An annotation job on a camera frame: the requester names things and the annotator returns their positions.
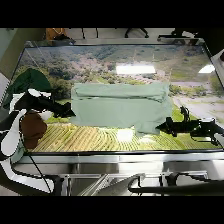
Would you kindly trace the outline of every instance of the floor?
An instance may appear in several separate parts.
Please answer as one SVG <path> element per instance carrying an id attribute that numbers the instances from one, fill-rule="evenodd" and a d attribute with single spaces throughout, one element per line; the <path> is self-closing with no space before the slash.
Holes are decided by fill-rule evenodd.
<path id="1" fill-rule="evenodd" d="M 157 37 L 160 34 L 170 34 L 174 28 L 146 28 L 146 30 L 148 31 L 148 35 L 149 35 L 149 40 L 152 40 L 152 42 L 157 41 Z M 125 28 L 98 28 L 98 38 L 124 38 L 126 29 Z M 83 38 L 83 34 L 82 34 L 82 30 L 81 28 L 66 28 L 66 34 L 67 36 L 69 36 L 70 38 L 77 40 L 77 39 L 82 39 Z M 96 29 L 95 28 L 84 28 L 84 35 L 86 39 L 94 39 L 96 38 Z M 189 36 L 192 37 L 191 34 L 184 32 L 183 33 L 184 36 Z M 140 30 L 140 29 L 133 29 L 130 33 L 129 33 L 129 38 L 144 38 L 145 34 Z M 49 166 L 45 166 L 45 165 L 40 165 L 40 169 L 44 174 L 47 173 L 57 173 L 57 171 L 55 172 L 55 167 L 57 165 L 52 165 L 51 167 Z M 9 191 L 8 189 L 1 187 L 0 186 L 0 196 L 17 196 L 18 194 Z"/>

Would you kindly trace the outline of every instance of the light green cloth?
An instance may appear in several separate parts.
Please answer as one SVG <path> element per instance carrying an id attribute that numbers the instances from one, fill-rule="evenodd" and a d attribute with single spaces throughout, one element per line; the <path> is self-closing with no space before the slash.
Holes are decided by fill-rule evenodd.
<path id="1" fill-rule="evenodd" d="M 71 90 L 70 122 L 80 126 L 129 128 L 137 135 L 159 134 L 156 127 L 172 113 L 167 83 L 82 84 Z"/>

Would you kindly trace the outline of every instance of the dark green cloth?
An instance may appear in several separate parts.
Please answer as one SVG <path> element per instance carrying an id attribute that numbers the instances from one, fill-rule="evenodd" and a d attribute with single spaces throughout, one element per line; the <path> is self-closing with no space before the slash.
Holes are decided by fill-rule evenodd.
<path id="1" fill-rule="evenodd" d="M 19 75 L 12 85 L 7 89 L 8 97 L 3 104 L 5 109 L 9 109 L 13 94 L 26 92 L 29 88 L 36 89 L 41 92 L 50 92 L 51 85 L 46 76 L 32 68 L 28 68 L 24 73 Z"/>

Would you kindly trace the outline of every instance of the green fabric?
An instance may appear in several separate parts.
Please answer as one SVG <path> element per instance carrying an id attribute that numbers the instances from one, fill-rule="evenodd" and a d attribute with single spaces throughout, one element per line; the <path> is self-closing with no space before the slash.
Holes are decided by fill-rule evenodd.
<path id="1" fill-rule="evenodd" d="M 81 126 L 135 127 L 137 135 L 159 134 L 158 125 L 172 113 L 167 83 L 149 85 L 75 84 L 70 122 Z"/>
<path id="2" fill-rule="evenodd" d="M 5 109 L 9 108 L 10 102 L 13 99 L 13 94 L 24 93 L 29 88 L 33 88 L 41 92 L 49 92 L 52 89 L 48 79 L 42 72 L 28 68 L 24 73 L 19 75 L 14 83 L 7 89 L 6 93 L 8 94 L 8 97 L 3 107 Z"/>

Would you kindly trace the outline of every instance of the vineyard image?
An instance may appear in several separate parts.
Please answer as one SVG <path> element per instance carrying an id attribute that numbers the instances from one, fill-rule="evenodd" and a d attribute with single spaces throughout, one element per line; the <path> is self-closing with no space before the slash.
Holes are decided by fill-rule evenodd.
<path id="1" fill-rule="evenodd" d="M 119 66 L 147 65 L 154 72 L 119 74 Z M 41 71 L 60 104 L 71 102 L 75 83 L 150 85 L 169 82 L 172 119 L 182 121 L 180 107 L 191 120 L 214 118 L 224 128 L 224 91 L 202 46 L 97 45 L 25 48 L 12 82 L 28 68 Z M 189 134 L 137 137 L 133 127 L 85 127 L 69 118 L 50 117 L 48 128 L 32 152 L 203 150 L 218 148 Z"/>

